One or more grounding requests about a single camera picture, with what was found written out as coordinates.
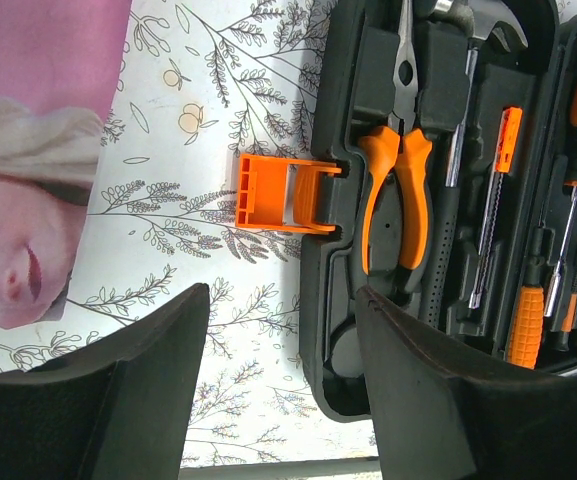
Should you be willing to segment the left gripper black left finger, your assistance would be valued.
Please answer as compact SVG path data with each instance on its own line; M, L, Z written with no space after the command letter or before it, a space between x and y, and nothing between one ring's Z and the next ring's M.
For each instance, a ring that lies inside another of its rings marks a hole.
M174 479L209 321L198 283L136 323L0 374L0 479Z

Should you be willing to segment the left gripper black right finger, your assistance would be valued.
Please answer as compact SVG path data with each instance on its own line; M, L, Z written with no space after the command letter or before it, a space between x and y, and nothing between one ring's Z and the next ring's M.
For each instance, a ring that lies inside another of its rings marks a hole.
M577 375L494 359L370 287L356 321L386 479L577 479Z

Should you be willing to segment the orange ribbed bit driver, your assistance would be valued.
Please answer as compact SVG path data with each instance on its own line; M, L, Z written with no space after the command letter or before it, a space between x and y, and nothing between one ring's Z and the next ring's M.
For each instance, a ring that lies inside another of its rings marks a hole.
M543 236L544 229L541 227L537 227L532 234L506 353L506 360L509 363L527 369L535 368L542 342L544 322L542 268L545 262L542 255Z

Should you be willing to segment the small orange black screwdriver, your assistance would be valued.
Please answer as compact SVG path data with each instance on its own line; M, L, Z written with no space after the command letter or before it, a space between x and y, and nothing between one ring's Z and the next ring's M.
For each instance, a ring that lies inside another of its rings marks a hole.
M561 330L557 337L557 342L554 347L555 350L560 352L566 352L569 350L569 336L572 331L572 327L575 325L576 310L577 310L577 249L575 251L573 267L574 272L571 285L570 300L567 307L566 315L562 322Z

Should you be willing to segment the orange case latch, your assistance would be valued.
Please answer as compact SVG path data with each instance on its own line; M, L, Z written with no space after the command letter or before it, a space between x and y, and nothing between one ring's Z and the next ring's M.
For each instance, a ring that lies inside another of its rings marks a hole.
M331 162L244 154L239 160L235 226L327 235L316 219L322 179L342 169Z

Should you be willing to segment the black plastic tool case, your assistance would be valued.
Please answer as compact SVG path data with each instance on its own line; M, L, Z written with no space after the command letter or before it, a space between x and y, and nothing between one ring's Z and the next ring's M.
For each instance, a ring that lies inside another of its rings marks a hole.
M413 5L419 92L415 126L432 142L426 163L430 202L428 246L420 267L399 264L402 193L396 174L383 183L374 209L370 272L361 261L361 222L371 181L359 140L385 125L394 104L399 45L398 1L341 1L331 12L315 111L312 154L342 169L322 179L316 219L333 224L308 234L301 247L300 352L313 396L339 422L370 414L359 352L355 297L370 286L419 319L433 251L434 213L450 138L464 112L468 41L459 27L420 18ZM544 229L542 282L554 271L565 230L572 154L564 119L577 79L577 15L561 21L551 1L503 1L528 47L506 52L492 35L479 51L467 116L458 186L459 207L437 330L500 358L507 351L532 234ZM510 172L502 183L490 264L480 306L469 309L486 191L502 112L523 109Z

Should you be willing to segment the orange handled pliers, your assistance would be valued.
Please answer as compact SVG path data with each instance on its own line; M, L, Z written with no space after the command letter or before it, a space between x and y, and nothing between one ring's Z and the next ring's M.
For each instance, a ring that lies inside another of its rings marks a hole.
M388 174L394 172L402 193L403 232L399 264L413 271L421 266L430 233L430 204L426 163L432 142L415 126L419 92L417 62L413 45L413 2L401 2L393 85L394 104L387 123L359 140L367 155L371 185L361 222L361 261L370 272L369 238L379 191Z

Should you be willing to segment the orange handled utility knife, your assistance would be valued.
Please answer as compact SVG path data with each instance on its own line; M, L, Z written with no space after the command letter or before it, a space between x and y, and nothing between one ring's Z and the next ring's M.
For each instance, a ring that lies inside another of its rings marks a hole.
M509 106L502 112L498 138L494 150L494 159L491 164L486 191L485 207L478 242L479 260L473 290L469 298L469 309L477 309L481 303L490 264L489 257L496 227L502 183L512 167L522 117L523 109L521 107Z

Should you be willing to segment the black handled steel hammer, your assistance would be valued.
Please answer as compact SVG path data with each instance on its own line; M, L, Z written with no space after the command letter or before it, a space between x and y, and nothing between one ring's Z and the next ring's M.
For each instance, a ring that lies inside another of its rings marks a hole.
M427 285L424 287L426 296L419 310L419 320L437 329L441 326L444 287L455 238L460 197L459 171L479 51L492 35L497 37L501 49L506 52L527 48L528 40L519 20L503 1L421 1L415 7L415 14L420 18L438 19L459 27L468 41L465 107L448 145L445 179L438 191L438 206L434 213L433 251L429 257Z

